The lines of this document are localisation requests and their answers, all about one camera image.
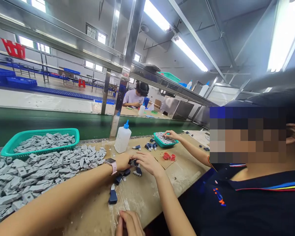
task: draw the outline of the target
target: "green plastic basket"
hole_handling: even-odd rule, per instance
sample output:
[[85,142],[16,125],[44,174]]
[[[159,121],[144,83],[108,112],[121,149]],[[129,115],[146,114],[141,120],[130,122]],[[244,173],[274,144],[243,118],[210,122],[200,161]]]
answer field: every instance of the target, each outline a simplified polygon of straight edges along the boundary
[[[44,136],[47,133],[50,133],[50,134],[55,134],[55,133],[67,134],[68,133],[70,136],[74,135],[75,143],[62,146],[62,147],[48,148],[48,149],[38,150],[38,151],[14,153],[13,149],[19,146],[21,142],[31,138],[33,135]],[[19,132],[16,135],[14,135],[1,150],[1,156],[8,156],[8,157],[12,157],[13,159],[26,160],[28,159],[31,153],[45,154],[49,152],[55,152],[55,151],[59,152],[63,150],[72,149],[78,144],[79,141],[80,141],[80,133],[76,128],[28,130],[28,131]]]
[[157,142],[157,144],[161,147],[161,148],[169,148],[169,147],[172,147],[174,146],[175,144],[179,143],[178,140],[175,140],[176,142],[175,143],[172,143],[172,144],[165,144],[163,143],[156,135],[156,133],[154,133],[154,140],[155,142]]
[[180,79],[178,79],[175,75],[173,75],[172,73],[169,72],[159,72],[161,75],[171,79],[172,81],[179,83]]

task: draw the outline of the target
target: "green conveyor belt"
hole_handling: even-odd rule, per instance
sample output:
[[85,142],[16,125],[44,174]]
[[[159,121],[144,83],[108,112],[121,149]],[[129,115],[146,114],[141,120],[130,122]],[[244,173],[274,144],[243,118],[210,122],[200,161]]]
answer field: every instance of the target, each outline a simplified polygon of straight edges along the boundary
[[[85,114],[60,111],[43,111],[17,108],[0,108],[0,147],[18,132],[32,129],[77,128],[80,140],[108,138],[111,115]],[[121,116],[119,125],[129,120],[132,136],[150,135],[154,132],[174,130],[201,130],[189,121],[149,119]]]

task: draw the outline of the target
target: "person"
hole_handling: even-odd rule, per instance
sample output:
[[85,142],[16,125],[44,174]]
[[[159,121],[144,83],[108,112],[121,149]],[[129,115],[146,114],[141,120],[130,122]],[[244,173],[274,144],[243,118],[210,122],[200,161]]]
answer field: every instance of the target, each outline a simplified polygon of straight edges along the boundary
[[[166,171],[150,152],[117,156],[117,170],[137,159],[155,177],[171,236],[295,235],[295,88],[232,101],[218,115],[212,114],[210,123],[210,155],[172,130],[164,133],[215,170],[204,194],[189,202],[191,213],[184,211]],[[229,157],[245,162],[227,163]],[[57,185],[0,223],[0,235],[50,229],[111,172],[104,164]],[[144,235],[135,212],[120,212],[116,236],[125,236],[124,224],[129,236]]]
[[143,103],[144,97],[148,95],[149,86],[146,83],[137,81],[136,89],[126,92],[123,107],[137,108]]

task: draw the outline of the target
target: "white t-shirt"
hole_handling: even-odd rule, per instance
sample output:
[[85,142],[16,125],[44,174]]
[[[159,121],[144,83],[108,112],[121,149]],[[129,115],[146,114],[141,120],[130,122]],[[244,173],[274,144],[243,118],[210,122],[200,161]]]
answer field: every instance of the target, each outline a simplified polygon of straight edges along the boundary
[[129,90],[126,92],[125,97],[124,97],[124,103],[134,103],[134,102],[139,102],[143,103],[144,97],[138,96],[135,92],[135,89]]

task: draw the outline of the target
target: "red plastic crate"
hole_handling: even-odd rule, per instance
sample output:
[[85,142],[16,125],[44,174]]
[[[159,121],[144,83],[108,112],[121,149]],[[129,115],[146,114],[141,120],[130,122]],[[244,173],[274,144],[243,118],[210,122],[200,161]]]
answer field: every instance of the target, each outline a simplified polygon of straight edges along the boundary
[[18,57],[20,59],[25,58],[25,47],[23,45],[21,45],[19,43],[14,43],[14,42],[4,39],[4,38],[1,38],[1,40],[4,44],[4,47],[7,50],[7,53],[10,56]]

